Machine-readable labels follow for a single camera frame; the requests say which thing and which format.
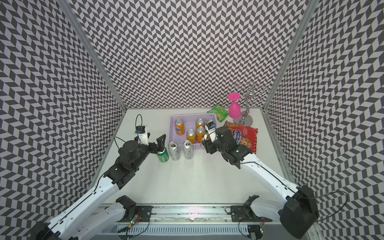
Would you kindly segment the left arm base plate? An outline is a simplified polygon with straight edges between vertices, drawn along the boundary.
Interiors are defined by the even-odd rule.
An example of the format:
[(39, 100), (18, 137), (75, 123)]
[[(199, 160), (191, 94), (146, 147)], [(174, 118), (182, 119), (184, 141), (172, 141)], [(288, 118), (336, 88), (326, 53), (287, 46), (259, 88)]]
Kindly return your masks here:
[(130, 207), (125, 210), (125, 214), (119, 222), (130, 222), (135, 216), (140, 217), (140, 223), (148, 223), (152, 215), (153, 206), (143, 205)]

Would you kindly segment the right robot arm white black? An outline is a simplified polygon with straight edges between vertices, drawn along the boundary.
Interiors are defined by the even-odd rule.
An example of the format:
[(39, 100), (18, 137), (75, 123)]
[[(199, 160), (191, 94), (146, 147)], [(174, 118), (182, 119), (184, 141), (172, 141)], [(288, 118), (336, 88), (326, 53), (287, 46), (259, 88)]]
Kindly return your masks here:
[(314, 191), (277, 174), (248, 147), (237, 144), (227, 126), (210, 130), (204, 135), (202, 145), (207, 153), (219, 152), (226, 162), (253, 175), (275, 197), (273, 201), (255, 199), (251, 202), (250, 208), (257, 217), (280, 222), (297, 239), (318, 220), (320, 214)]

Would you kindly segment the orange fanta can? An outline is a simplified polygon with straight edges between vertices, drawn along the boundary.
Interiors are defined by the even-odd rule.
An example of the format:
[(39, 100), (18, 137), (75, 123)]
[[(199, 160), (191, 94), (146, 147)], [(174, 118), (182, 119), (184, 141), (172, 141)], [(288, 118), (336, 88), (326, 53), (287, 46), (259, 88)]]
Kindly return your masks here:
[(175, 121), (175, 130), (176, 134), (182, 136), (185, 134), (185, 125), (182, 119), (177, 119)]
[(189, 129), (187, 130), (186, 132), (186, 137), (187, 137), (187, 140), (190, 141), (192, 144), (195, 144), (197, 139), (196, 139), (196, 132), (195, 130), (193, 129)]

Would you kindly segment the green soda can silver top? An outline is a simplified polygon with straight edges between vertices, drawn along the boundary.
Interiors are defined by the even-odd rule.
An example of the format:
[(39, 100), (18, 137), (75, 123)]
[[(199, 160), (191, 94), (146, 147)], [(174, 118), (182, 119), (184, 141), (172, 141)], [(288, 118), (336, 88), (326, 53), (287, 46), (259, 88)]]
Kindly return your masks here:
[(161, 163), (166, 163), (169, 160), (169, 154), (168, 154), (167, 148), (164, 148), (162, 152), (158, 152), (157, 157)]

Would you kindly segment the white monster can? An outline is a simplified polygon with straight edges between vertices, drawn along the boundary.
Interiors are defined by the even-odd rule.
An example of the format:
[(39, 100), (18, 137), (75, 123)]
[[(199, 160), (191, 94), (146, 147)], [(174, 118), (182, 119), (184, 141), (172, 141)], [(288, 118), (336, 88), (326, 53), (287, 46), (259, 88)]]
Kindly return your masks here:
[(186, 159), (192, 159), (194, 157), (193, 144), (191, 141), (186, 140), (183, 142), (183, 151)]
[(178, 161), (181, 158), (181, 154), (179, 152), (179, 146), (176, 142), (170, 142), (168, 145), (168, 150), (172, 160)]

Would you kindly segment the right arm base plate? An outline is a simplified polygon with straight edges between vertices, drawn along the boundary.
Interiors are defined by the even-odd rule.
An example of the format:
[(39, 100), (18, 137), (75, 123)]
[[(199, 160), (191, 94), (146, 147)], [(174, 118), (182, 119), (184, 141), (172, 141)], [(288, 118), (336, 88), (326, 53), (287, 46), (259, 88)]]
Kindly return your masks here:
[(246, 206), (230, 206), (225, 208), (225, 212), (230, 215), (232, 222), (272, 222), (268, 218), (256, 216), (250, 207)]

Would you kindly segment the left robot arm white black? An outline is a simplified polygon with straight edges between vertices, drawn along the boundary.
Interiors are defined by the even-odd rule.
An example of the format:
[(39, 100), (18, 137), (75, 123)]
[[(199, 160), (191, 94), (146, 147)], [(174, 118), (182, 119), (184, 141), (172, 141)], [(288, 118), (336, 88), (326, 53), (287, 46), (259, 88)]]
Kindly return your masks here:
[(121, 196), (103, 212), (91, 214), (109, 197), (120, 191), (139, 170), (149, 154), (165, 149), (166, 135), (155, 143), (142, 144), (141, 137), (127, 141), (119, 149), (119, 157), (86, 194), (47, 223), (38, 222), (31, 228), (31, 240), (89, 240), (113, 222), (133, 213), (136, 203)]

